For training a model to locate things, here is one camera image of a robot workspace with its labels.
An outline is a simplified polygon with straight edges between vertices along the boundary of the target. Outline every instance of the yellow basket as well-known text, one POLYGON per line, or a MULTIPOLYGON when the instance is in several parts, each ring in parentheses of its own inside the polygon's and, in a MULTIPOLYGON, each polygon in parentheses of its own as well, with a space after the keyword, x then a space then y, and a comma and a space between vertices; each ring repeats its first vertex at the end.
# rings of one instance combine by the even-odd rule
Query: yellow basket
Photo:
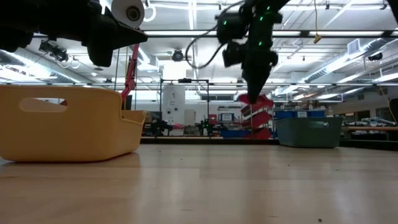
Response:
POLYGON ((10 161, 101 161, 135 151, 145 111, 121 111, 111 90, 0 86, 0 156, 10 161), (67 106, 38 98, 65 99, 67 106))

